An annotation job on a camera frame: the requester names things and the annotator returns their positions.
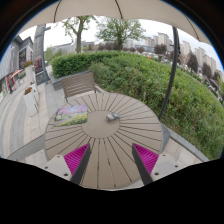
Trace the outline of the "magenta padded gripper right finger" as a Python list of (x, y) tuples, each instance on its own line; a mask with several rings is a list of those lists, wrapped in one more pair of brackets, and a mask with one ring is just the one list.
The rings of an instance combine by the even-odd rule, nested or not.
[(179, 171), (183, 166), (168, 154), (160, 155), (136, 143), (132, 144), (132, 154), (144, 185)]

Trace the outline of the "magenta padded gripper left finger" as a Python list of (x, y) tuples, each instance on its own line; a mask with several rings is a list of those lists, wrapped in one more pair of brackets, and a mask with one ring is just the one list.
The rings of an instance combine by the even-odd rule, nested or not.
[(86, 144), (65, 156), (54, 156), (42, 167), (42, 169), (79, 185), (87, 167), (90, 155), (90, 144)]

